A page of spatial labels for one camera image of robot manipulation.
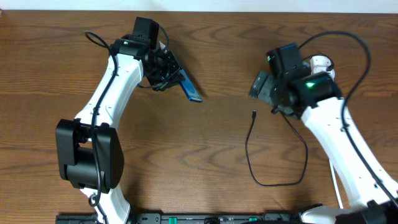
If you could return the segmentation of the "blue Samsung Galaxy smartphone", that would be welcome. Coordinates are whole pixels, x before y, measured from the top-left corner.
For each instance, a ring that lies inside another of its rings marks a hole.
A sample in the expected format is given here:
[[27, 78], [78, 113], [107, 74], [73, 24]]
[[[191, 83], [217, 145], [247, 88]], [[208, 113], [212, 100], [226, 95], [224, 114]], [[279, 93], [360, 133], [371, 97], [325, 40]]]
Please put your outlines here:
[[184, 69], [181, 69], [180, 74], [183, 78], [180, 81], [180, 86], [182, 87], [182, 90], [184, 91], [188, 100], [196, 103], [202, 103], [203, 99], [201, 98], [199, 92], [194, 87], [192, 81], [189, 79], [186, 71]]

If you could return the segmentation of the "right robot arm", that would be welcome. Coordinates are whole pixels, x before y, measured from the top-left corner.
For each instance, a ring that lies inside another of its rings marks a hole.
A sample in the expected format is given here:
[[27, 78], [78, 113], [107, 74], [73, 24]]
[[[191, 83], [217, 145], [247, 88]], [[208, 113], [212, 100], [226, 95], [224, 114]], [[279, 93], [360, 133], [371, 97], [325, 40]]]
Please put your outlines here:
[[357, 129], [335, 83], [334, 63], [316, 54], [302, 58], [291, 43], [267, 53], [271, 70], [260, 72], [249, 94], [273, 113], [299, 119], [316, 137], [336, 170], [349, 208], [315, 205], [298, 223], [397, 223], [397, 182], [383, 169]]

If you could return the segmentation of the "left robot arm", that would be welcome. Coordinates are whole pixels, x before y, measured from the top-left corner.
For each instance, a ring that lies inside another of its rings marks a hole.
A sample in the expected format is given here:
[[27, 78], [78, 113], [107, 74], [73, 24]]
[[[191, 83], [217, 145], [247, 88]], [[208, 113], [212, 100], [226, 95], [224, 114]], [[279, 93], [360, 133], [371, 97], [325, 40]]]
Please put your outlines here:
[[187, 96], [196, 93], [156, 21], [137, 17], [133, 32], [113, 44], [87, 31], [87, 39], [109, 52], [106, 71], [93, 96], [73, 120], [61, 119], [55, 129], [60, 176], [87, 197], [92, 215], [58, 215], [56, 223], [135, 223], [131, 204], [119, 184], [124, 154], [118, 126], [134, 89], [143, 78], [154, 91], [175, 85]]

